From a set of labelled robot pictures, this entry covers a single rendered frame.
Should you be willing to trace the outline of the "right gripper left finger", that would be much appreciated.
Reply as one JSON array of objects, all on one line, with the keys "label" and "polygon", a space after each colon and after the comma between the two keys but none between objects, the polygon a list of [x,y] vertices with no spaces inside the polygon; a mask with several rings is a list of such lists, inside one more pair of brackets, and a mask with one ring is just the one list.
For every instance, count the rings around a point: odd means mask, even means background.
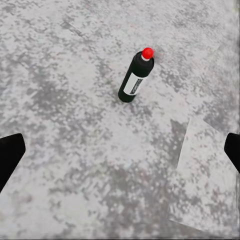
[{"label": "right gripper left finger", "polygon": [[0,193],[26,152],[22,133],[0,138]]}]

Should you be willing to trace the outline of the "insectifuge atomizer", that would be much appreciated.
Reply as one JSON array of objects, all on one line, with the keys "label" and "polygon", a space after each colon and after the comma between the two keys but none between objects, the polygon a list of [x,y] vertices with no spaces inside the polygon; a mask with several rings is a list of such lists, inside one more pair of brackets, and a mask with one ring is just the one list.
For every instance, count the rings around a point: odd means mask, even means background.
[{"label": "insectifuge atomizer", "polygon": [[159,59],[160,56],[159,52],[154,53],[150,47],[134,55],[118,91],[118,97],[122,102],[130,103],[136,97],[155,65],[154,57]]}]

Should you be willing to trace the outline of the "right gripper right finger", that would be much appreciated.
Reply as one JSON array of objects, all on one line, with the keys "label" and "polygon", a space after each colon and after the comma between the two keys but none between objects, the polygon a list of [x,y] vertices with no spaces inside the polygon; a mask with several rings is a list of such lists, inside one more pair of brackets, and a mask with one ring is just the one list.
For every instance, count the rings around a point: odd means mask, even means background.
[{"label": "right gripper right finger", "polygon": [[224,151],[240,172],[240,134],[230,132],[227,135]]}]

